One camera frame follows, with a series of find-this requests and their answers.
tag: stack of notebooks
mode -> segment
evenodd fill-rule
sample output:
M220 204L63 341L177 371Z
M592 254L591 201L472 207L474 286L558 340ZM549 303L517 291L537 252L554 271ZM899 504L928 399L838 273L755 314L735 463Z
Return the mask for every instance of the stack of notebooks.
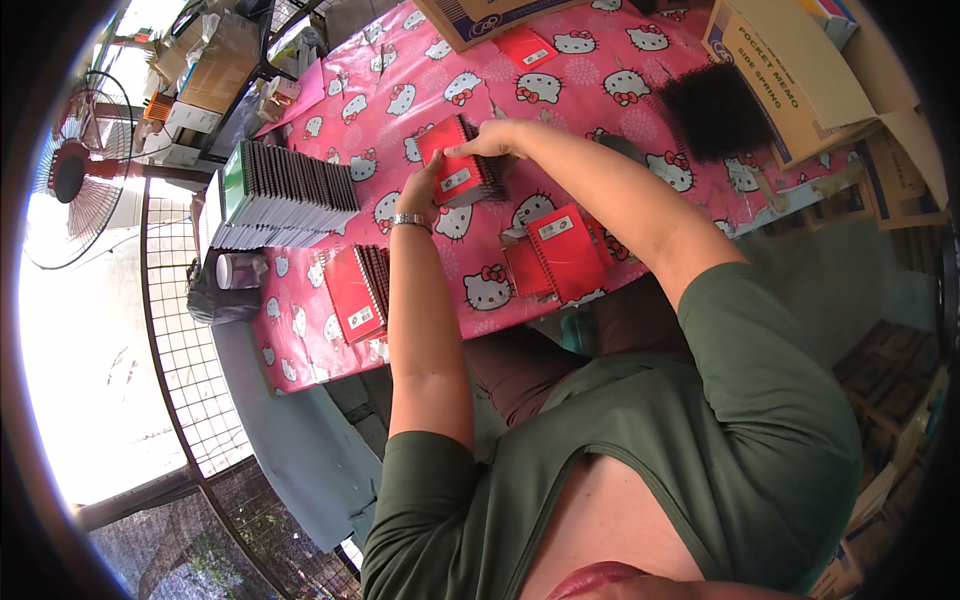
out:
M519 296L556 294L566 304L607 285L613 259L600 224L574 204L528 223L526 237L503 249Z
M309 248L359 211L348 166L245 140L207 188L201 239L229 250Z
M454 114L427 130L417 138L417 147L423 162L427 163L434 150L459 146L477 136L477 129L462 114ZM478 200L504 200L507 190L500 170L493 158L444 156L444 164L437 174L435 197L440 206L458 208Z
M348 345L387 334L390 263L385 249L354 244L340 251L324 265L324 281Z

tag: brown pants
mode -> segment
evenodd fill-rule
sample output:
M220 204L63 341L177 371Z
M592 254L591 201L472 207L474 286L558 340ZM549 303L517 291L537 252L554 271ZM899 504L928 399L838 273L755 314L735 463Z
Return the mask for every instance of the brown pants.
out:
M677 314L653 274L589 304L600 355L657 351L693 363ZM467 364L493 407L513 427L540 411L550 392L590 359L525 325L464 342Z

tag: wristwatch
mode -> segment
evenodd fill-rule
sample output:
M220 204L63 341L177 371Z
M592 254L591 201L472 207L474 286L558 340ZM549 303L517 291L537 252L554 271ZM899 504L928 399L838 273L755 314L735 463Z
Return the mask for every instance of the wristwatch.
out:
M407 223L410 225L419 225L429 231L430 235L433 235L433 225L427 221L426 217L415 212L401 212L400 214L391 217L390 229L393 229L397 225L404 225Z

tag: pink tablecloth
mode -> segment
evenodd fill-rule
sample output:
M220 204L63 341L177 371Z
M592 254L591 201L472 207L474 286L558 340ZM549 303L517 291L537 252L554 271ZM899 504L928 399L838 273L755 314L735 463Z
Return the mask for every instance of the pink tablecloth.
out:
M267 250L274 268L253 331L278 393L389 360L383 344L343 343L322 289L321 259L325 252L355 242L389 245L381 223L393 214L393 200L420 165L413 138L453 112L479 123L492 118L495 107L497 114L539 119L586 137L600 130L622 134L647 155L652 170L711 219L725 222L721 226L729 231L769 210L754 179L763 177L761 170L774 189L781 189L846 164L846 152L838 152L832 165L828 156L784 174L767 153L732 156L727 164L702 164L684 156L677 138L648 106L650 98L643 96L668 73L680 75L707 63L700 38L708 13L642 17L627 3L620 6L619 0L597 0L529 23L561 52L530 73L521 73L491 42L460 55L450 52L410 2L367 28L372 43L358 34L330 54L324 63L327 97L284 126L284 134L292 149L349 164L361 209L345 231L313 249ZM465 339L560 308L555 300L517 297L509 279L482 277L490 268L505 268L501 231L572 202L530 161L518 164L507 188L509 203L451 209L437 225L434 237ZM615 240L608 238L608 243L616 257L610 285L583 300L645 272Z

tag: woman's right arm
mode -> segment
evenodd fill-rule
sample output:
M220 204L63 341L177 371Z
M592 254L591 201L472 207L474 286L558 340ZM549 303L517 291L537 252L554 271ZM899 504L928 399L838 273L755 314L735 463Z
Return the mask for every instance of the woman's right arm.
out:
M657 276L674 309L710 267L747 262L727 236L666 181L626 156L534 121L486 121L448 156L531 158Z

